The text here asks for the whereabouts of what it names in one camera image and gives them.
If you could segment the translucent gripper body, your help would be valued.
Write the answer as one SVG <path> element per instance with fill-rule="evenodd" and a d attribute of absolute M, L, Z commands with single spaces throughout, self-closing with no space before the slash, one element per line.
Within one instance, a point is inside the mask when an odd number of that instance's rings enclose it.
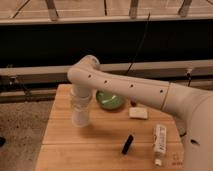
<path fill-rule="evenodd" d="M 75 114 L 83 113 L 84 115 L 87 115 L 89 113 L 90 101 L 91 101 L 91 96 L 79 97 L 77 95 L 71 94 L 72 111 Z"/>

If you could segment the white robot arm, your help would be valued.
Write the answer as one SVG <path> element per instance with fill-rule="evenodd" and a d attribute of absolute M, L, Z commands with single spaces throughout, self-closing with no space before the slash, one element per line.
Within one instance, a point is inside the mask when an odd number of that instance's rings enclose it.
<path fill-rule="evenodd" d="M 108 74 L 99 66 L 95 56 L 86 55 L 70 67 L 67 78 L 74 96 L 87 98 L 92 89 L 98 89 L 179 117 L 187 132 L 183 171 L 213 171 L 213 91 Z"/>

